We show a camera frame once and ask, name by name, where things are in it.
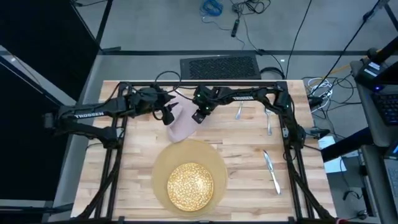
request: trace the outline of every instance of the blue cable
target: blue cable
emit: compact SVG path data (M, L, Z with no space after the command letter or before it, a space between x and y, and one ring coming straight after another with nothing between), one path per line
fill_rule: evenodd
M200 10L209 16L219 16L223 13L223 5L217 0L205 0Z

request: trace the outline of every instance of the gray floor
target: gray floor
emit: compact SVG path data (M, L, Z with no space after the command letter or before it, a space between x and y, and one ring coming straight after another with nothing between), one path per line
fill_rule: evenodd
M81 0L90 3L94 0ZM121 46L123 50L239 50L242 43L230 37L230 33L219 30L215 24L204 24L201 21L199 7L202 0L114 0L101 46L103 48ZM216 21L221 27L229 28L236 16L231 12L230 1L221 1L224 12L217 18L205 18L205 21ZM308 12L306 21L297 39L296 50L342 50L351 36L359 27L362 15L372 8L376 0L314 0ZM253 43L267 50L290 50L296 31L304 15L308 0L278 0L272 1L270 8L261 15L246 16L249 35ZM392 10L398 15L397 1L391 1ZM79 13L94 36L98 31L105 3L78 8ZM363 27L350 50L367 50L370 47L381 48L397 35L397 31L389 20L386 12L380 10ZM245 50L251 50L246 30L241 21L238 37L246 45ZM91 74L85 102L95 102L100 92L103 80L151 80L164 70L180 70L181 58L197 56L99 56ZM288 55L277 56L286 71ZM293 56L290 61L289 79L303 77L319 77L326 75L337 57L335 56ZM346 65L360 57L342 57L337 67ZM259 67L277 66L270 56L257 57ZM344 77L349 70L336 73L334 77ZM165 76L164 79L175 79ZM275 80L279 77L266 73L263 79ZM333 90L336 101L346 99L350 90L336 87ZM358 102L355 91L350 102ZM330 128L327 121L314 117L320 128ZM361 105L351 105L330 112L330 119L335 132L349 136L367 126ZM71 158L84 157L84 153L75 150ZM60 193L56 203L73 202L75 189L80 173L70 171L76 167L76 162L67 162L65 174L60 183ZM354 189L361 186L356 181L358 166L349 166L347 179ZM342 201L346 186L341 174L328 176L333 194L333 200L339 217L351 218L363 209L363 201L349 199Z

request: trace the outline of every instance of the pink cloth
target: pink cloth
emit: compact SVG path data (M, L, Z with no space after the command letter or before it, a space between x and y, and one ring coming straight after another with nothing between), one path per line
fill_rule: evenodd
M192 118L192 115L198 109L197 105L180 95L170 100L169 103L176 102L178 102L178 104L172 109L174 121L167 126L167 135L172 142L179 142L186 139L193 134L200 125Z

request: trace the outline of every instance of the butcher block tabletop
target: butcher block tabletop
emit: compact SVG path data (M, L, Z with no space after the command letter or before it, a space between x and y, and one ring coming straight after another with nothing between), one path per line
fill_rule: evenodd
M99 101L105 101L119 82L104 81ZM297 122L304 128L313 127L303 81L286 82L295 103ZM252 86L231 86L231 88L249 87ZM171 86L162 86L162 88L171 89ZM187 97L192 97L193 90L179 89L179 91ZM269 98L271 101L274 100L273 95ZM279 118L276 114L270 115L272 135L268 136L267 116L260 102L245 101L241 118L236 120L238 108L239 102L218 106L206 118L206 122L204 121L200 128L188 137L211 144L224 159L228 170L228 186L223 199L212 212L196 220L287 221L287 217L295 217L295 210L287 164L283 158L284 147ZM101 128L110 126L111 121L109 117L96 118L94 126ZM169 144L171 142L167 137L166 127L163 122L154 119L152 114L128 119L113 220L117 220L119 216L124 216L125 220L184 220L163 208L151 186L152 167L156 157ZM310 138L307 138L306 145L318 147L317 141ZM281 195L277 195L275 191L271 174L262 155L263 149L272 159ZM72 217L79 215L98 191L105 154L106 150L100 144L87 149ZM310 190L335 217L335 206L320 152L304 147L302 155ZM303 195L300 188L297 188L300 192L303 216L306 217ZM108 194L104 198L102 216L106 213Z

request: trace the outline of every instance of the knife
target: knife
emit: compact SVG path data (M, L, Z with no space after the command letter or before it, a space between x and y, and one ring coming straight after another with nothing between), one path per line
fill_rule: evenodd
M279 187L278 181L276 181L276 177L274 174L274 167L272 166L271 158L269 157L268 153L265 150L263 150L263 154L264 154L264 158L266 159L269 172L271 173L272 180L274 180L276 192L280 195L280 187Z

